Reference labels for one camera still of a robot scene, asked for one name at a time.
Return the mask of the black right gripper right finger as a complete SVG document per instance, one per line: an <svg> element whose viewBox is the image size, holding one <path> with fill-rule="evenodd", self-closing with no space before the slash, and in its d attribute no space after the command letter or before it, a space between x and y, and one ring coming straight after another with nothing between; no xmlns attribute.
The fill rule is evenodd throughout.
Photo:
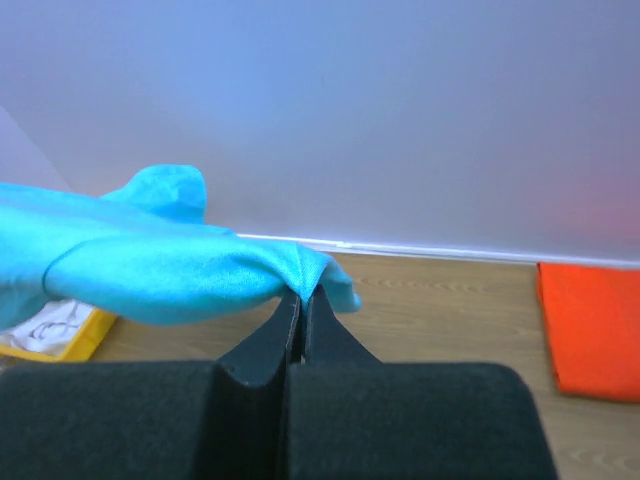
<svg viewBox="0 0 640 480"><path fill-rule="evenodd" d="M498 363L385 363L317 289L289 366L286 479L554 479L533 396Z"/></svg>

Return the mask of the cyan blue t-shirt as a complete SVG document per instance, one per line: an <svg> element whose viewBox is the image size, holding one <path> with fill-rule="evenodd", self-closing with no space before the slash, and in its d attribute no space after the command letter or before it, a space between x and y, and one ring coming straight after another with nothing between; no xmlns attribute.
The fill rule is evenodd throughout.
<svg viewBox="0 0 640 480"><path fill-rule="evenodd" d="M200 171L157 165L101 197L1 187L1 324L48 302L76 300L134 321L174 325L259 306L287 292L308 302L322 287L333 309L361 306L328 254L244 238L204 220Z"/></svg>

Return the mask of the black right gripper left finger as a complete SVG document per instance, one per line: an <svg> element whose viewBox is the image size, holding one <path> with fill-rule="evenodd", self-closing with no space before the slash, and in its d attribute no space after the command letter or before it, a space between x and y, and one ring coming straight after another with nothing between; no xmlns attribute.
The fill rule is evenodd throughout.
<svg viewBox="0 0 640 480"><path fill-rule="evenodd" d="M301 302L215 361L23 364L1 377L5 479L272 479Z"/></svg>

